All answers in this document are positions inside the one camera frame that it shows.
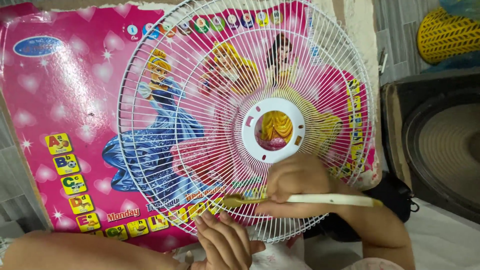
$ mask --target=yellow basket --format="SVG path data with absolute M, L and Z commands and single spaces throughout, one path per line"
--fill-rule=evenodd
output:
M 480 50 L 480 24 L 465 17 L 449 15 L 439 8 L 421 22 L 417 46 L 422 58 L 431 64 L 457 54 Z

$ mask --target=blue gown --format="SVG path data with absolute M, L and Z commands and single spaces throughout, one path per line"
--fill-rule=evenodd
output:
M 151 100 L 150 104 L 158 113 L 155 122 L 145 129 L 126 131 L 120 135 L 126 161 L 135 180 L 127 170 L 118 136 L 107 142 L 102 151 L 102 157 L 105 162 L 118 169 L 112 178 L 113 189 L 138 191 L 134 183 L 136 181 L 138 187 L 146 195 L 151 196 L 153 201 L 161 200 L 167 206 L 176 206 L 186 203 L 183 194 L 212 188 L 202 183 L 192 183 L 188 177 L 173 173 L 171 168 L 172 145 L 177 141 L 203 137 L 204 130 L 195 118 L 175 103 L 175 97 L 185 98 L 185 92 L 178 84 L 169 77 L 159 85 L 165 85 L 168 88 L 167 91 L 152 91 L 154 100 Z M 140 87 L 150 89 L 145 82 L 140 83 Z

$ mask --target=speaker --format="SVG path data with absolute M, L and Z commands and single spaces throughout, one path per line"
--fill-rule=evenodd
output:
M 389 170 L 416 197 L 480 223 L 480 69 L 387 84 L 381 108 Z

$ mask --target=ball picture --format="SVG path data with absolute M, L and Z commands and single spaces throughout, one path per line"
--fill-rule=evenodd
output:
M 75 161 L 69 161 L 67 162 L 67 166 L 69 168 L 75 168 L 75 166 L 77 166 L 77 163 Z

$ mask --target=yellow gown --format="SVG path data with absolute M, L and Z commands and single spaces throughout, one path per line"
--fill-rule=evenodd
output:
M 296 80 L 296 63 L 285 71 L 278 73 L 276 77 L 277 86 L 274 90 L 273 98 L 284 98 L 289 100 L 300 109 L 305 120 L 305 136 L 303 144 L 312 154 L 323 155 L 335 142 L 340 134 L 342 121 L 339 117 L 330 113 L 319 113 L 317 109 L 308 100 L 304 99 L 295 89 L 289 86 Z M 273 75 L 269 76 L 271 87 Z M 288 144 L 292 137 L 293 126 L 290 118 L 280 111 L 270 111 L 264 114 L 262 120 L 262 140 L 272 140 L 274 138 L 283 138 Z

